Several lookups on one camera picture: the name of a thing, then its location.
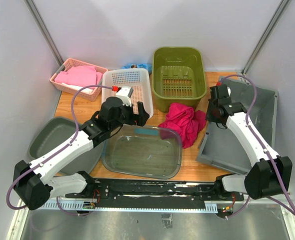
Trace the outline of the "large grey plastic bin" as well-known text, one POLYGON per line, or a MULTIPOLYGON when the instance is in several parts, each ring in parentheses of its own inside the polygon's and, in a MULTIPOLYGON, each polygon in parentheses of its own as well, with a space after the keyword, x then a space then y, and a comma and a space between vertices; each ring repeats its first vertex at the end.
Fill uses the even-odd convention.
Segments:
POLYGON ((207 125, 206 133, 199 144, 196 161, 229 171, 247 174, 259 159, 268 159, 264 148, 276 158, 275 133, 278 92, 234 79, 224 79, 231 90, 232 102, 240 102, 250 110, 249 119, 244 113, 237 113, 227 121, 227 129, 220 129, 215 123, 207 125))

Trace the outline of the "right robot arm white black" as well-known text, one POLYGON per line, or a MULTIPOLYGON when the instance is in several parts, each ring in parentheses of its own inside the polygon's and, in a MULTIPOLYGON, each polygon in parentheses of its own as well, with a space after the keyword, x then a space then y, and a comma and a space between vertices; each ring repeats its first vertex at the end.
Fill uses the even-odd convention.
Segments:
POLYGON ((206 119, 222 124, 237 138, 251 164, 244 175, 226 174, 216 178, 214 195, 226 200, 232 192, 245 193, 252 199, 287 194, 293 163, 280 156, 262 137, 250 119, 250 110, 241 102, 233 102, 225 84, 210 88, 206 119))

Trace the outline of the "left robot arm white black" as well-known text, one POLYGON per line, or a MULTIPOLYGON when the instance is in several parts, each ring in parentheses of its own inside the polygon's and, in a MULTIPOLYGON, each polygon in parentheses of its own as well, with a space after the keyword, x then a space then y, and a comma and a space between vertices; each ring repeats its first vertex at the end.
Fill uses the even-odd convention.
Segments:
POLYGON ((80 194, 89 198, 94 194, 94 180, 84 170, 73 175, 56 174, 80 155, 91 151, 115 135, 123 125, 143 127, 150 115, 144 104, 137 102, 138 113, 116 96, 108 97, 100 110, 83 123, 76 125, 75 134, 56 148, 30 163, 19 161, 14 167, 11 191, 15 191, 29 210, 43 206, 50 198, 66 194, 80 194))

